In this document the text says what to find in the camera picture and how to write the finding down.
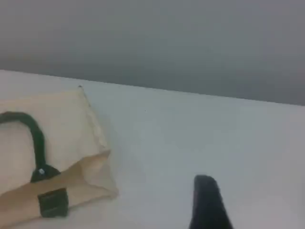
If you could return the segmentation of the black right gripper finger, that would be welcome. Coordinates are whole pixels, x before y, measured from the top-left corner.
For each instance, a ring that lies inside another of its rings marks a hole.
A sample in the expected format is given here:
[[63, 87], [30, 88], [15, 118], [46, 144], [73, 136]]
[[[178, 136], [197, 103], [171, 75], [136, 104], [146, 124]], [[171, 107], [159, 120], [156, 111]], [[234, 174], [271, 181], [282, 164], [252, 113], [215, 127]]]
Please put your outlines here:
[[194, 178], [190, 229], [233, 229], [216, 180], [207, 175]]

